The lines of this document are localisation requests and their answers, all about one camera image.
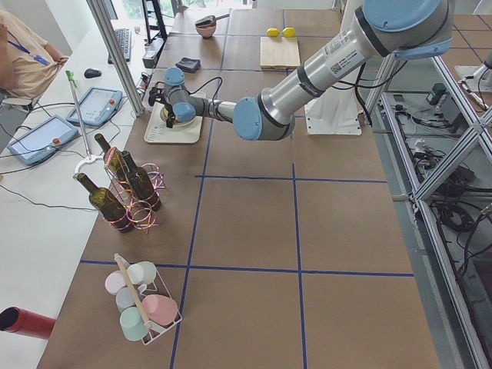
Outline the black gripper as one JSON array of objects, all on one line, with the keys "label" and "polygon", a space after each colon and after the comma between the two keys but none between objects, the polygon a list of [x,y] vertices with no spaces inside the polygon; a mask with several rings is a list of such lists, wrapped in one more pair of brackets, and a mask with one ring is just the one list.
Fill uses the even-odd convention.
[{"label": "black gripper", "polygon": [[166,101],[163,103],[162,116],[166,118],[166,127],[173,128],[175,123],[175,113],[172,105]]}]

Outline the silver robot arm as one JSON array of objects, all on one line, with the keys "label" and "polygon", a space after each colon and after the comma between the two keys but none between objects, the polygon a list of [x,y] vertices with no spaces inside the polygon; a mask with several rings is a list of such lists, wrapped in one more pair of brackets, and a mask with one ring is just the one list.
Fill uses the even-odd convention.
[{"label": "silver robot arm", "polygon": [[351,24],[273,88],[237,102],[197,98],[179,68],[165,72],[160,100],[171,118],[197,116],[232,123],[248,141],[277,141],[294,129],[294,113],[374,56],[400,60],[445,53],[451,44],[453,1],[365,1]]}]

